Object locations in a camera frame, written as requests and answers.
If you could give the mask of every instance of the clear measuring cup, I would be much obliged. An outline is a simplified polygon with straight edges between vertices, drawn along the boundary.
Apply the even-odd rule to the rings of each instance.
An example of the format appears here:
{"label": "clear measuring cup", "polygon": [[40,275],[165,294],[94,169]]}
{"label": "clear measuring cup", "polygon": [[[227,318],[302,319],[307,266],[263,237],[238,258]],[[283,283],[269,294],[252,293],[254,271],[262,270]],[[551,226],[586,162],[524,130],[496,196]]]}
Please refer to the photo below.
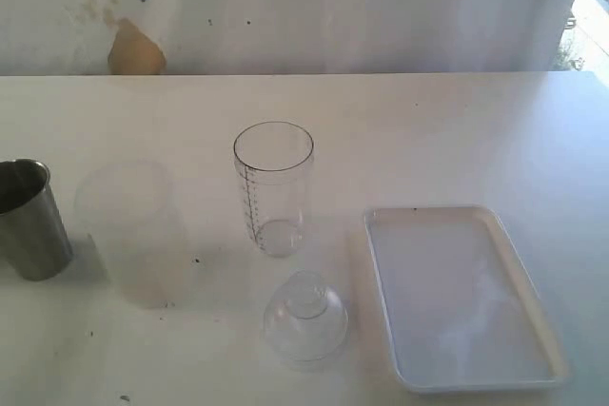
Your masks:
{"label": "clear measuring cup", "polygon": [[188,290],[193,272],[187,231],[162,165],[107,165],[81,183],[74,207],[127,300],[163,307]]}
{"label": "clear measuring cup", "polygon": [[291,123],[261,123],[239,134],[234,154],[249,237],[271,257],[292,254],[310,213],[311,135]]}

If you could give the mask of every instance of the clear plastic dome lid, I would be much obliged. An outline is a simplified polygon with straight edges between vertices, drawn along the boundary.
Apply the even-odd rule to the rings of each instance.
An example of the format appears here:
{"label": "clear plastic dome lid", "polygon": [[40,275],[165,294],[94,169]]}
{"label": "clear plastic dome lid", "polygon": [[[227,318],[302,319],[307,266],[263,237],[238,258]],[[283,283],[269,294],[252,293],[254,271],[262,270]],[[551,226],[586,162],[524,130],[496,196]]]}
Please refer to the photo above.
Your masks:
{"label": "clear plastic dome lid", "polygon": [[265,338],[289,364],[307,364],[343,343],[348,317],[338,294],[317,273],[298,272],[273,294],[265,309]]}

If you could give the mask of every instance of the stainless steel cup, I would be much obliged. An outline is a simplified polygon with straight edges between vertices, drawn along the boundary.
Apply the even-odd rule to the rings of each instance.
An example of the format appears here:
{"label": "stainless steel cup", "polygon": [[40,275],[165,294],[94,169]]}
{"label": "stainless steel cup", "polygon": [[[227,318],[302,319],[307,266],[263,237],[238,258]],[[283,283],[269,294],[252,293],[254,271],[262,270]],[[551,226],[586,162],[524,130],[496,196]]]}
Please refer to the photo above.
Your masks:
{"label": "stainless steel cup", "polygon": [[72,257],[49,180],[40,162],[0,163],[0,255],[25,280],[55,276]]}

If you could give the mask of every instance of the white table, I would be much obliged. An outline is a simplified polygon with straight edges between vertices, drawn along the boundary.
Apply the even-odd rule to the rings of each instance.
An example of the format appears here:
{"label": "white table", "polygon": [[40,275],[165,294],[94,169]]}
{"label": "white table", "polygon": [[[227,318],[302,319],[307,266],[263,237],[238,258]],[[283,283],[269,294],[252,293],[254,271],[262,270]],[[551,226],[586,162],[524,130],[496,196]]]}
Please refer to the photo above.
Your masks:
{"label": "white table", "polygon": [[[316,142],[315,235],[283,261],[246,237],[232,165],[237,133],[268,119]],[[0,265],[2,406],[609,401],[609,92],[592,74],[5,78],[0,157],[49,165],[78,253],[39,283]],[[132,158],[172,170],[202,260],[175,308],[121,300],[73,216],[86,174]],[[460,203],[499,213],[538,287],[574,370],[556,392],[425,399],[392,377],[362,212]],[[352,318],[322,372],[284,369],[260,339],[299,268],[322,272]]]}

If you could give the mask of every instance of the white plastic tray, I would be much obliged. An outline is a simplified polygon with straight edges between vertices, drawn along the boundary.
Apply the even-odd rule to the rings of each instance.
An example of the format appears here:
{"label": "white plastic tray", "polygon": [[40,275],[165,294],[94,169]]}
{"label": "white plastic tray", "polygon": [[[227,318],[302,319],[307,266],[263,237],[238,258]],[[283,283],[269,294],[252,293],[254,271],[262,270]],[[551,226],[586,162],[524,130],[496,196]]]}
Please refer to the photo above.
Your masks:
{"label": "white plastic tray", "polygon": [[521,390],[569,376],[512,242],[481,207],[369,210],[391,358],[411,391]]}

